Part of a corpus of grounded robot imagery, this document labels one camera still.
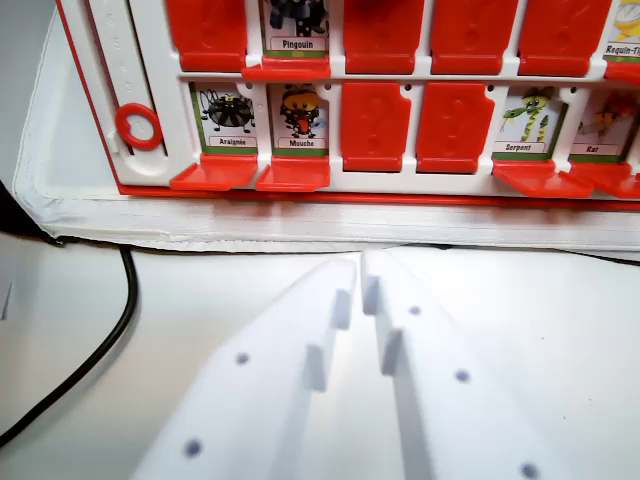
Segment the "cartoon fly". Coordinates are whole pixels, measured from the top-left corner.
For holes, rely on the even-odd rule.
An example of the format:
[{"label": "cartoon fly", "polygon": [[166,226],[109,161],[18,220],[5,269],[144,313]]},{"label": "cartoon fly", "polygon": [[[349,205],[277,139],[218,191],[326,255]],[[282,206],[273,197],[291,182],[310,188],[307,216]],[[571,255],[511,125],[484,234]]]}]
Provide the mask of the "cartoon fly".
[{"label": "cartoon fly", "polygon": [[271,3],[269,25],[276,30],[282,29],[285,18],[292,18],[296,23],[297,37],[310,37],[311,31],[323,34],[327,28],[322,27],[322,20],[327,15],[324,0],[265,0]]},{"label": "cartoon fly", "polygon": [[627,93],[620,95],[618,92],[611,92],[604,102],[602,110],[596,113],[593,123],[584,125],[580,123],[578,132],[582,135],[598,133],[598,140],[604,137],[611,125],[618,120],[623,120],[638,113],[638,101],[635,95]]},{"label": "cartoon fly", "polygon": [[[519,117],[523,113],[526,113],[527,115],[529,115],[529,121],[524,127],[524,132],[520,141],[528,142],[529,136],[531,135],[531,130],[533,130],[536,120],[538,119],[538,115],[540,115],[542,110],[544,110],[544,107],[547,106],[552,96],[553,87],[545,87],[543,89],[533,87],[527,90],[522,96],[524,107],[514,108],[513,110],[507,110],[505,112],[504,123],[502,124],[501,131],[504,130],[504,126],[507,121],[512,118]],[[544,135],[547,130],[547,125],[549,125],[549,115],[545,115],[540,122],[540,128],[538,129],[538,142],[544,141]]]},{"label": "cartoon fly", "polygon": [[293,130],[291,136],[294,138],[299,138],[300,135],[306,135],[307,138],[315,137],[311,129],[322,126],[322,121],[318,119],[320,115],[318,94],[313,91],[310,84],[301,87],[285,85],[284,88],[280,115],[284,115],[287,128]]},{"label": "cartoon fly", "polygon": [[200,104],[202,105],[202,120],[210,118],[216,126],[216,132],[220,127],[242,127],[244,133],[250,133],[247,128],[250,123],[255,127],[251,100],[242,95],[224,94],[221,97],[214,90],[202,90],[200,92]]}]

